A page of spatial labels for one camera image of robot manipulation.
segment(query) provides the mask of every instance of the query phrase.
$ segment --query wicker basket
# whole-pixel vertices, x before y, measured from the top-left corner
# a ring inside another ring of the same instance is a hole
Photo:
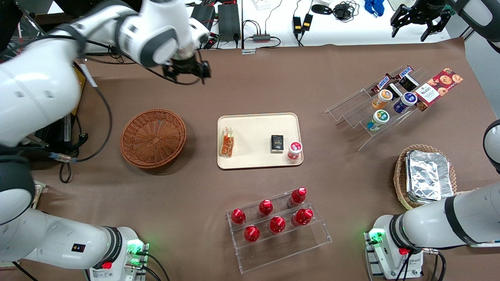
[[[152,109],[132,118],[123,129],[120,150],[130,164],[143,169],[172,161],[186,143],[186,125],[172,111]]]
[[[413,208],[416,208],[422,204],[420,203],[415,203],[412,202],[406,192],[406,161],[405,157],[407,152],[409,151],[422,151],[422,152],[429,152],[429,153],[441,153],[441,151],[435,149],[432,146],[428,146],[425,144],[414,144],[410,145],[409,147],[405,148],[403,152],[399,155],[399,158],[397,159],[396,162],[396,169],[394,172],[394,187],[396,189],[396,194],[397,198],[401,202],[401,204],[408,210],[411,210]],[[449,166],[449,180],[451,182],[451,187],[453,189],[453,193],[456,195],[457,194],[457,177],[455,176],[455,170],[453,169],[453,166],[450,164]]]

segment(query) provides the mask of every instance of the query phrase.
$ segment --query blue cloth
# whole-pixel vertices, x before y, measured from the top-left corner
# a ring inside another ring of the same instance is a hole
[[[384,0],[365,0],[364,9],[368,13],[380,17],[384,14],[384,5],[382,4]]]

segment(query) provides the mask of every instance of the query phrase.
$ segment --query red bottle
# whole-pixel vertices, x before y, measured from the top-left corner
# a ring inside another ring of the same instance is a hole
[[[234,209],[234,211],[232,211],[231,221],[235,225],[242,225],[245,223],[246,220],[247,220],[247,217],[245,216],[245,213],[242,210]]]
[[[314,213],[311,209],[300,209],[291,217],[291,224],[295,227],[307,225],[313,218]]]
[[[245,232],[243,233],[243,237],[248,243],[253,243],[259,239],[261,236],[261,231],[254,225],[247,226],[245,228]]]
[[[285,219],[281,216],[275,216],[271,218],[269,222],[269,230],[271,234],[278,234],[285,229]]]
[[[263,218],[273,211],[273,203],[270,200],[264,200],[258,205],[258,215]]]
[[[306,200],[306,193],[308,191],[305,187],[295,189],[291,192],[290,198],[288,199],[288,207],[294,208],[302,204]]]

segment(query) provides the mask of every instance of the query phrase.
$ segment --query beige tray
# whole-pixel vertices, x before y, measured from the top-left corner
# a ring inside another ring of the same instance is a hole
[[[234,129],[232,157],[221,157],[222,132]],[[283,135],[283,153],[271,153],[271,135]],[[304,161],[288,158],[288,146],[301,141],[299,118],[294,113],[271,113],[222,116],[217,122],[217,164],[222,169],[297,166]]]

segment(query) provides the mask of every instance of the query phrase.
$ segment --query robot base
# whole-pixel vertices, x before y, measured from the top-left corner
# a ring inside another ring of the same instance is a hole
[[[139,240],[137,234],[128,227],[118,227],[118,231],[123,238],[121,251],[118,258],[113,262],[110,269],[89,269],[90,281],[141,281],[144,278],[143,274],[139,274],[141,270],[125,268],[126,262],[141,262],[142,256],[129,253],[136,251],[148,251],[148,244],[144,244]]]
[[[408,256],[407,254],[400,254],[400,249],[394,244],[391,238],[389,223],[392,218],[393,216],[388,214],[379,217],[375,221],[373,229],[368,233],[369,237],[379,241],[379,243],[372,245],[372,247],[385,279],[396,279]],[[423,263],[422,252],[413,254],[409,260],[406,278],[419,278]],[[402,279],[404,274],[405,270],[403,269],[399,278]]]

